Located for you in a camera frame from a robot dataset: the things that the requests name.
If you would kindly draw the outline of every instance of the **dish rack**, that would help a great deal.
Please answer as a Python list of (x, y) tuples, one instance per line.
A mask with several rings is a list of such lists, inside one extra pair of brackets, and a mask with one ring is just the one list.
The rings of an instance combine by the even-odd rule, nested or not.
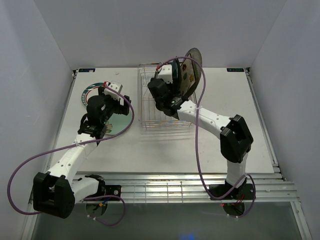
[[(193, 124), (188, 121), (180, 121), (165, 115), (156, 108), (156, 102), (152, 97), (147, 85), (155, 76), (158, 63), (143, 63), (138, 66), (138, 116), (141, 126), (147, 131), (170, 130), (189, 131), (193, 130)], [(197, 97), (194, 93), (190, 98), (197, 104)]]

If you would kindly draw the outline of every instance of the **gray wall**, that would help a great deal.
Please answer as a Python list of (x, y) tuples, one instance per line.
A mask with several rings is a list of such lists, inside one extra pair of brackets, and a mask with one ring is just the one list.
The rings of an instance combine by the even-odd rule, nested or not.
[(287, 1), (252, 65), (280, 168), (320, 239), (320, 1)]
[[(7, 182), (25, 159), (52, 147), (72, 72), (32, 0), (0, 0), (0, 239), (19, 239), (25, 216)], [(23, 210), (45, 158), (18, 172), (12, 196)]]
[(34, 0), (72, 69), (165, 61), (249, 67), (286, 0)]

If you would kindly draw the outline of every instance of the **white table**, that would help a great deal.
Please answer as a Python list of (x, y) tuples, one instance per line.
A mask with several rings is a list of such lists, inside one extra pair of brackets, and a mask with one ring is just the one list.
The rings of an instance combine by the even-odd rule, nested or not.
[[(204, 68), (206, 92), (201, 105), (218, 114), (246, 120), (254, 138), (249, 153), (248, 173), (273, 173), (272, 159), (244, 72), (227, 72), (226, 68)], [(137, 68), (96, 68), (95, 72), (79, 72), (63, 119), (57, 148), (71, 144), (80, 119), (86, 113), (81, 94), (91, 84), (116, 81), (123, 85), (122, 94), (130, 96), (136, 118), (131, 128), (119, 137), (101, 142), (84, 162), (80, 172), (94, 173), (197, 173), (195, 133), (143, 134), (138, 121)], [(203, 86), (197, 88), (197, 96)], [(65, 151), (56, 152), (51, 165)], [(204, 173), (226, 173), (227, 162), (220, 153), (219, 140), (199, 130), (199, 155)]]

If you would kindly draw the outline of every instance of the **white cable tie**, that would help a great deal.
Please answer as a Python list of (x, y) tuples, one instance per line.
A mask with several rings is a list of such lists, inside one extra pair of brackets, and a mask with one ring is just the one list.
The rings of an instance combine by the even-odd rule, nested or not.
[(84, 159), (85, 159), (85, 160), (88, 160), (88, 155), (87, 155), (86, 148), (85, 148), (84, 144), (80, 144), (79, 142), (77, 142), (77, 140), (74, 140), (74, 144), (75, 144), (76, 147), (81, 147), (81, 148), (83, 148), (84, 154), (85, 154)]
[(77, 142), (77, 140), (74, 141), (74, 144), (75, 144), (76, 147), (83, 147), (81, 144), (79, 144), (79, 143)]

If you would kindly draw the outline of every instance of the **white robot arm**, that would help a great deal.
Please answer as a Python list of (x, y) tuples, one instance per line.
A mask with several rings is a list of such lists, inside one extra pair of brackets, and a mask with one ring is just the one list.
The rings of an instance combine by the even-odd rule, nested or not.
[[(178, 118), (182, 121), (188, 121), (192, 124), (196, 124), (197, 105), (192, 101), (185, 101), (177, 110)], [(231, 122), (231, 117), (223, 116), (215, 112), (209, 111), (205, 108), (199, 109), (198, 125), (200, 128), (207, 130), (220, 139), (223, 129)], [(226, 182), (230, 185), (234, 185), (238, 179), (246, 173), (246, 162), (248, 153), (243, 156), (241, 162), (227, 161), (227, 175)], [(242, 179), (237, 188), (243, 184), (245, 179)]]
[[(122, 85), (108, 83), (108, 87), (121, 93)], [(63, 157), (46, 173), (39, 172), (33, 179), (33, 208), (37, 211), (67, 218), (75, 203), (88, 196), (103, 196), (105, 182), (98, 175), (88, 175), (73, 181), (74, 177), (89, 154), (100, 143), (106, 133), (106, 122), (113, 114), (128, 115), (129, 105), (120, 104), (119, 96), (103, 86), (98, 95), (88, 100), (87, 113), (82, 117), (75, 146), (68, 149)]]
[[(156, 108), (167, 116), (195, 124), (197, 105), (181, 96), (172, 86), (171, 81), (156, 77), (153, 77), (148, 83), (148, 89), (155, 100)], [(210, 189), (212, 195), (220, 197), (245, 174), (248, 152), (254, 140), (244, 118), (240, 115), (223, 116), (200, 108), (198, 126), (220, 139), (221, 154), (227, 160), (225, 185), (219, 186), (218, 189)], [(247, 179), (243, 178), (235, 186), (234, 195), (239, 193), (246, 182)]]

